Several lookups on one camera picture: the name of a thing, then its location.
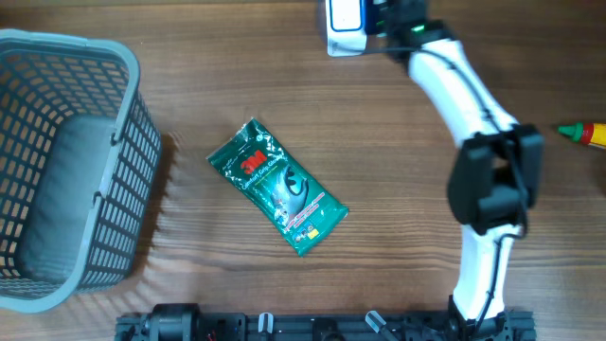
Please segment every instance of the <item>green package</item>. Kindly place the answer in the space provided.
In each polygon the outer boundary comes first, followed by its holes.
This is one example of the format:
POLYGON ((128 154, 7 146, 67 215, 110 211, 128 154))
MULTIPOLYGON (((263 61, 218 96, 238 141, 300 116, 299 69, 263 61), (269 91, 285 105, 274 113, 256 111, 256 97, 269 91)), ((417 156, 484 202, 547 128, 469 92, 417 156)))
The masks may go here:
POLYGON ((206 159, 265 213, 301 257, 348 215, 348 208, 254 118, 206 159))

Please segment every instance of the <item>yellow label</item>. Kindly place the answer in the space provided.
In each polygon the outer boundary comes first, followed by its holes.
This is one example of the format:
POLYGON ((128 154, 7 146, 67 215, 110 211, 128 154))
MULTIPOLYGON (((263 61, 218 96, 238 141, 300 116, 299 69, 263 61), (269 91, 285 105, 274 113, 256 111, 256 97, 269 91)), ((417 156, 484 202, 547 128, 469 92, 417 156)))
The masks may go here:
POLYGON ((317 229, 314 229, 312 232, 310 232, 310 234, 308 234, 308 236, 310 237, 310 239, 314 239, 315 237, 317 237, 317 235, 318 235, 319 233, 320 233, 320 232, 318 232, 318 230, 317 230, 317 229))
POLYGON ((591 143, 606 147, 606 124, 594 123, 594 134, 591 143))

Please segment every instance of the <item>cable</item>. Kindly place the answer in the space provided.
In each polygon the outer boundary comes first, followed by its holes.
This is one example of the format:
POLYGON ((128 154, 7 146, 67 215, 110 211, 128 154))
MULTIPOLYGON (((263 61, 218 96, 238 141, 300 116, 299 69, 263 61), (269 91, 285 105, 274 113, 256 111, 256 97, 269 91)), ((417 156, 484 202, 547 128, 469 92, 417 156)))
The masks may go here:
POLYGON ((499 237, 499 239, 497 241, 495 241, 496 248, 495 248, 495 255, 494 255, 494 265, 492 266, 490 288, 487 291, 487 298, 486 298, 486 302, 484 303, 482 312, 480 313, 480 316, 476 320, 475 327, 474 327, 472 335, 471 335, 471 337, 473 337, 474 335, 476 335, 479 332, 480 327, 482 326, 482 323, 484 323, 486 314, 488 313, 492 300, 494 299, 494 292, 496 291, 496 284, 497 284, 498 276, 499 276, 499 264, 501 262, 501 251, 503 248, 503 241, 506 238, 512 238, 513 240, 521 240, 521 239, 525 238, 526 234, 527 234, 528 223, 527 223, 527 216, 526 216, 526 212, 527 212, 526 203, 527 203, 527 198, 528 198, 528 192, 526 190, 526 187, 524 186, 524 182, 522 180, 522 174, 520 174, 520 170, 517 167, 517 161, 515 160, 513 152, 508 147, 508 143, 507 143, 505 134, 501 130, 501 127, 499 127, 498 123, 494 119, 494 115, 488 108, 484 99, 482 99, 482 97, 480 96, 479 92, 477 91, 477 88, 473 85, 473 83, 469 79, 469 77, 467 77, 467 75, 463 71, 461 71, 460 68, 458 68, 456 63, 449 60, 447 57, 445 57, 439 53, 436 53, 434 51, 430 51, 430 50, 426 50, 426 49, 422 49, 422 48, 416 48, 416 47, 405 47, 405 46, 403 46, 403 47, 385 47, 385 48, 371 49, 371 50, 364 50, 364 51, 352 50, 352 49, 347 49, 347 48, 342 48, 342 47, 339 47, 339 48, 342 50, 348 51, 348 52, 360 53, 363 55, 380 54, 380 53, 383 54, 383 53, 389 53, 389 52, 423 53, 423 54, 433 56, 434 58, 437 58, 437 59, 443 61, 444 63, 446 63, 448 65, 448 67, 451 70, 453 70, 457 74, 457 76, 465 83, 467 88, 472 92, 472 95, 473 95, 475 101, 477 102, 478 106, 480 107, 481 112, 484 114, 484 119, 487 120, 490 123, 490 125, 492 125, 494 130, 499 135, 499 140, 500 140, 499 142, 501 143, 501 146, 505 153, 505 158, 509 162, 509 166, 512 170, 515 186, 520 193, 520 206, 518 207, 518 217, 520 220, 519 226, 522 228, 522 232, 519 235, 512 234, 512 233, 504 234, 503 236, 499 237))

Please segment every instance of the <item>wooden surface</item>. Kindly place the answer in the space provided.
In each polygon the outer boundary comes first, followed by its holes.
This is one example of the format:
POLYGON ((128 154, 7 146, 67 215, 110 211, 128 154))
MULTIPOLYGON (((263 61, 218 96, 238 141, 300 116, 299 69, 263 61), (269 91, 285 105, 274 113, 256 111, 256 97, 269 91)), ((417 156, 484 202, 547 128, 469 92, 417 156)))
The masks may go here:
MULTIPOLYGON (((459 228, 445 198, 455 148, 423 92, 384 56, 331 59, 314 3, 15 9, 3 27, 119 40, 137 55, 164 155, 133 275, 51 312, 0 312, 0 340, 107 340, 161 302, 278 314, 442 309, 459 228), (258 117, 349 206, 300 259, 205 157, 258 117)), ((502 105, 544 134, 530 235, 506 302, 541 340, 606 334, 606 154, 554 125, 606 121, 606 7, 598 1, 435 0, 502 105)))

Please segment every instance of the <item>3m logo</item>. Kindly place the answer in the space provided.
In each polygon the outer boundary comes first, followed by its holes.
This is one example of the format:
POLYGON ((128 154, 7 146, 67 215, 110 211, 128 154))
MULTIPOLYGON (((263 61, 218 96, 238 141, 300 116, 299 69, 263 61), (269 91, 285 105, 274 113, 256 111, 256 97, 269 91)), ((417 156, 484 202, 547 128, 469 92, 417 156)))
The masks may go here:
POLYGON ((242 162, 240 168, 243 169, 246 174, 252 174, 253 171, 265 161, 267 161, 267 156, 263 155, 261 151, 256 151, 254 155, 242 162))

